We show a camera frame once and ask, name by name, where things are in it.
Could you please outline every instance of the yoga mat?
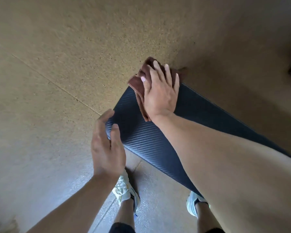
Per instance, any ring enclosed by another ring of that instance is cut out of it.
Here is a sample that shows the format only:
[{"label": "yoga mat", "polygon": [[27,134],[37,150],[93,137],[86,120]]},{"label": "yoga mat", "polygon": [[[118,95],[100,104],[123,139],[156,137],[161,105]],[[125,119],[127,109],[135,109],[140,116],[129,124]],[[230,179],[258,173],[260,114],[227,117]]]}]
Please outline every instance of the yoga mat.
[{"label": "yoga mat", "polygon": [[[109,138],[112,124],[117,123],[125,148],[188,189],[200,194],[186,175],[177,153],[163,133],[153,122],[144,121],[133,89],[130,87],[126,89],[114,111],[114,116],[106,123]],[[256,133],[185,84],[181,84],[179,88],[175,114],[218,131],[260,143],[291,157],[287,151]]]}]

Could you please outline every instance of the sneaker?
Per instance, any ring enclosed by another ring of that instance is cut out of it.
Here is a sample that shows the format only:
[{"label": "sneaker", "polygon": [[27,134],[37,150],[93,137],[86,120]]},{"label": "sneaker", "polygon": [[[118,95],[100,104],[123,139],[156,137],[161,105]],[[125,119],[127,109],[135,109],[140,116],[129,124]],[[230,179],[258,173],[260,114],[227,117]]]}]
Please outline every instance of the sneaker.
[{"label": "sneaker", "polygon": [[129,183],[129,178],[126,170],[120,176],[118,182],[112,190],[113,194],[121,206],[121,202],[124,200],[129,200],[131,197],[134,199],[134,213],[138,210],[140,206],[140,197],[138,193],[134,190],[132,185]]},{"label": "sneaker", "polygon": [[197,216],[197,211],[196,211],[196,208],[195,208],[195,204],[196,202],[204,202],[204,203],[207,203],[207,201],[200,195],[194,193],[191,191],[189,197],[187,198],[187,201],[186,201],[186,209],[187,211],[195,216],[195,217],[198,217]]}]

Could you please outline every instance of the floor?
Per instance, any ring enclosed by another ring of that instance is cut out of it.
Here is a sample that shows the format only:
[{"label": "floor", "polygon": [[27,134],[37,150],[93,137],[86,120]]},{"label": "floor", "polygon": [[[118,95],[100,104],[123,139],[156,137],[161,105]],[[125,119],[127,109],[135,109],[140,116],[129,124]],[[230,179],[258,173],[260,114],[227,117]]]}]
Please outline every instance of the floor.
[{"label": "floor", "polygon": [[[291,0],[0,0],[0,232],[26,232],[86,183],[93,123],[149,55],[291,152]],[[195,232],[189,191],[127,156],[137,232]],[[111,194],[89,232],[117,209]]]}]

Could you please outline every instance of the brown towel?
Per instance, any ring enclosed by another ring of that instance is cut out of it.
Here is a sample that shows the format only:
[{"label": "brown towel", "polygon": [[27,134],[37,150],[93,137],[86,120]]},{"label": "brown towel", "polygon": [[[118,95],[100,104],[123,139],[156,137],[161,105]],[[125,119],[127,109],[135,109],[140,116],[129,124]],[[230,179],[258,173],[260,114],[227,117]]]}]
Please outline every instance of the brown towel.
[{"label": "brown towel", "polygon": [[[154,68],[153,62],[155,60],[156,59],[154,59],[152,57],[148,57],[145,60],[145,62],[143,63],[143,65],[142,65],[141,69],[139,70],[138,74],[132,76],[131,79],[128,81],[128,85],[135,91],[140,111],[141,111],[142,116],[144,117],[146,122],[147,121],[151,121],[151,119],[148,116],[148,114],[147,114],[147,112],[145,111],[145,108],[144,108],[145,89],[143,87],[143,82],[141,81],[141,76],[144,76],[146,78],[146,80],[150,84],[152,84],[150,70],[147,67],[147,65],[149,65],[152,68]],[[159,66],[161,67],[161,70],[163,71],[163,73],[164,73],[164,75],[166,77],[164,66],[162,66],[160,63],[159,63]],[[182,72],[182,70],[179,71],[179,70],[176,70],[176,69],[170,69],[170,72],[171,72],[171,78],[172,78],[172,86],[174,86],[174,84],[175,84],[176,73],[179,75],[180,83],[182,82],[182,80],[184,78],[184,73]]]}]

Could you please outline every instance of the forearm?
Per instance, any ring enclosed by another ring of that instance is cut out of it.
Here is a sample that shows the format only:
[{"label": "forearm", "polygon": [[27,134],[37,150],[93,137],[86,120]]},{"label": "forearm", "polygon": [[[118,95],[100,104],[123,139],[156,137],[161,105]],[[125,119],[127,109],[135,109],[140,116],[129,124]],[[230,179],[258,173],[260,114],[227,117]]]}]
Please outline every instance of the forearm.
[{"label": "forearm", "polygon": [[241,229],[276,229],[276,223],[269,224],[269,215],[264,216],[266,212],[280,219],[280,226],[291,223],[286,218],[291,213],[290,158],[174,114],[154,122],[174,147],[193,184],[226,224],[232,217]]},{"label": "forearm", "polygon": [[94,175],[84,187],[49,213],[28,233],[87,233],[116,181],[108,176]]}]

